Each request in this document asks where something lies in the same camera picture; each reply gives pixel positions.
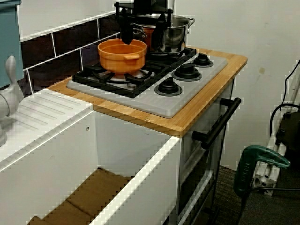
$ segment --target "orange pot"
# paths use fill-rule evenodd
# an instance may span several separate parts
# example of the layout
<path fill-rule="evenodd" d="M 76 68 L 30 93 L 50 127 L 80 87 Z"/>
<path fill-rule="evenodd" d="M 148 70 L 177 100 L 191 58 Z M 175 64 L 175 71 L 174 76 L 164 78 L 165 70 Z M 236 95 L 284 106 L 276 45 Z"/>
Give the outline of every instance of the orange pot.
<path fill-rule="evenodd" d="M 111 39 L 98 45 L 101 66 L 116 74 L 132 73 L 141 69 L 145 63 L 147 45 L 133 40 L 130 45 L 121 39 Z"/>

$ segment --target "wall tile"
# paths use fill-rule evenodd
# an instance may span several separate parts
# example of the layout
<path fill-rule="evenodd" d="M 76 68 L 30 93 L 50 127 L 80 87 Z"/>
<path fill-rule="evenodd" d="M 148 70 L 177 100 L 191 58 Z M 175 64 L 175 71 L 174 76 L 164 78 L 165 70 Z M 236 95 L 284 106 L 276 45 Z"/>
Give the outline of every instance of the wall tile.
<path fill-rule="evenodd" d="M 51 35 L 44 35 L 21 42 L 24 68 L 28 68 L 54 57 Z"/>
<path fill-rule="evenodd" d="M 19 80 L 18 84 L 23 92 L 24 98 L 32 94 L 27 71 L 24 72 L 24 78 Z M 4 90 L 8 87 L 9 87 L 9 85 L 6 85 L 6 86 L 0 88 L 0 90 Z"/>
<path fill-rule="evenodd" d="M 98 40 L 97 20 L 57 31 L 53 37 L 56 54 L 67 53 Z"/>
<path fill-rule="evenodd" d="M 115 15 L 109 15 L 99 19 L 100 27 L 100 39 L 105 38 L 107 36 L 113 35 L 120 31 L 119 24 L 115 18 Z"/>
<path fill-rule="evenodd" d="M 101 40 L 97 43 L 91 44 L 89 46 L 86 46 L 81 49 L 81 55 L 82 55 L 82 65 L 83 66 L 92 66 L 100 62 L 99 54 L 98 54 L 98 45 L 104 41 L 107 41 L 109 39 L 115 39 L 116 36 L 112 36 L 109 38 L 106 38 L 104 40 Z"/>
<path fill-rule="evenodd" d="M 60 82 L 81 70 L 79 50 L 29 70 L 33 92 Z"/>

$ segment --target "wooden countertop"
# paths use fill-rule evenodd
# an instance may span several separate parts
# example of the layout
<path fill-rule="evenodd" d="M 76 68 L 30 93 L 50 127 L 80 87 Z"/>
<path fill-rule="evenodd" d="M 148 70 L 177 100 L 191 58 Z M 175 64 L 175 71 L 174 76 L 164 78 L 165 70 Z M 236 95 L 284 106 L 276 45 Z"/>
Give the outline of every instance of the wooden countertop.
<path fill-rule="evenodd" d="M 71 77 L 54 84 L 48 89 L 86 102 L 90 102 L 94 105 L 94 110 L 97 112 L 180 138 L 201 116 L 201 114 L 205 111 L 206 106 L 210 105 L 210 103 L 213 102 L 227 87 L 228 83 L 230 83 L 230 81 L 240 72 L 241 69 L 243 69 L 248 60 L 245 56 L 241 55 L 216 52 L 207 49 L 196 49 L 198 52 L 207 55 L 227 58 L 228 65 L 201 91 L 199 91 L 199 93 L 191 101 L 189 101 L 185 107 L 183 107 L 174 117 L 170 119 L 68 89 L 66 85 Z"/>

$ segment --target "cardboard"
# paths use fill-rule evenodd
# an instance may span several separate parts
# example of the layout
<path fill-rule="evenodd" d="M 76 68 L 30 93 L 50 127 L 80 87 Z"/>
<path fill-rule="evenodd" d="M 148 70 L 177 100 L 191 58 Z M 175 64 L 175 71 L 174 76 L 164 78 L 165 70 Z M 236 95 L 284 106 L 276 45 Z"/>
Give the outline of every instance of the cardboard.
<path fill-rule="evenodd" d="M 39 217 L 33 217 L 31 221 L 28 223 L 28 225 L 51 225 L 51 224 L 41 220 Z"/>
<path fill-rule="evenodd" d="M 51 225 L 88 225 L 91 223 L 92 218 L 65 201 L 46 216 L 43 221 Z"/>
<path fill-rule="evenodd" d="M 92 218 L 95 218 L 125 187 L 130 179 L 98 169 L 67 201 Z"/>

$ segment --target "oven door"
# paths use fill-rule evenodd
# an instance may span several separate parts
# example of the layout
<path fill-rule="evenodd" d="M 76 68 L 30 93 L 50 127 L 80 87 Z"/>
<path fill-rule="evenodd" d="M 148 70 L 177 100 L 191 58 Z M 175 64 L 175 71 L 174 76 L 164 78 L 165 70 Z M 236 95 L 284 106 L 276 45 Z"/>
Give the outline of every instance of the oven door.
<path fill-rule="evenodd" d="M 200 119 L 183 137 L 183 160 L 180 169 L 180 197 L 177 221 L 179 225 L 194 224 L 204 208 L 211 208 L 217 181 L 220 156 L 225 135 L 225 127 L 214 139 L 208 149 L 202 142 L 192 138 L 194 131 L 208 133 L 228 107 L 222 105 L 221 99 L 230 99 L 233 83 L 211 104 Z"/>

